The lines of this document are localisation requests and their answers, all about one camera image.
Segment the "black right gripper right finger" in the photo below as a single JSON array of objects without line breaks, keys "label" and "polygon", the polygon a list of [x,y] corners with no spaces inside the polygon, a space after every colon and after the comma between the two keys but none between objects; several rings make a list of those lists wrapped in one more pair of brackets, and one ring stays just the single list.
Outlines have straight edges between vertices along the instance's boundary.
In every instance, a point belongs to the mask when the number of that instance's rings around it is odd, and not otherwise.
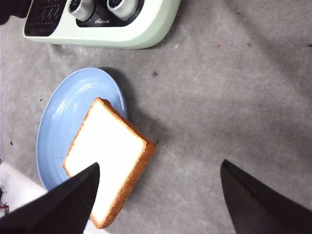
[{"label": "black right gripper right finger", "polygon": [[220,167],[225,203],[237,234],[310,234],[312,212],[228,160]]}]

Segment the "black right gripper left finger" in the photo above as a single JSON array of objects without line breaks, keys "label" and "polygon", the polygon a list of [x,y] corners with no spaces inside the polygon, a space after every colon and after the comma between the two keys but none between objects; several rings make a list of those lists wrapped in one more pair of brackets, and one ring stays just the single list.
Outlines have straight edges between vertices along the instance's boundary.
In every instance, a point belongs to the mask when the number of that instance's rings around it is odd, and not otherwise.
[{"label": "black right gripper left finger", "polygon": [[94,163],[40,198],[0,220],[2,234],[81,234],[94,205],[99,185]]}]

